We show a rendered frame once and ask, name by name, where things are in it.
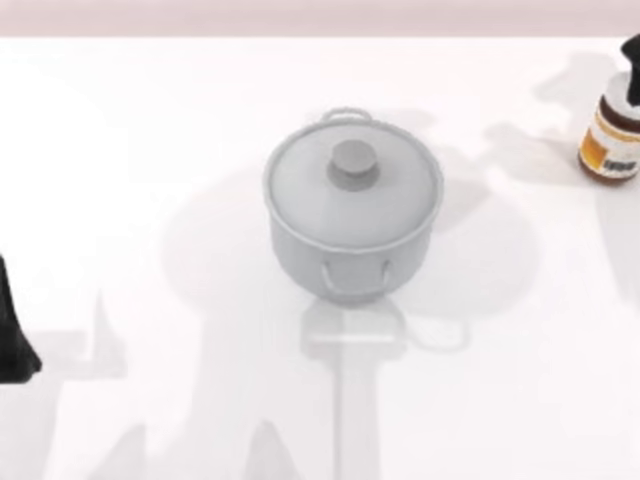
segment gray lid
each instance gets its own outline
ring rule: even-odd
[[[305,240],[372,249],[430,224],[442,174],[409,133],[357,109],[327,113],[273,153],[265,173],[276,220]]]

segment white surface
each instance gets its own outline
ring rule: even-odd
[[[333,479],[337,371],[341,438],[366,447],[341,480],[638,478],[640,182],[575,167],[619,44],[0,43],[0,251],[48,367],[0,391],[0,476],[240,479],[264,420],[280,472]],[[260,174],[344,104],[425,140],[447,190],[419,275],[347,322],[382,345],[351,332],[332,367],[313,320],[340,312],[278,268]],[[404,345],[394,304],[423,342],[469,344]]]

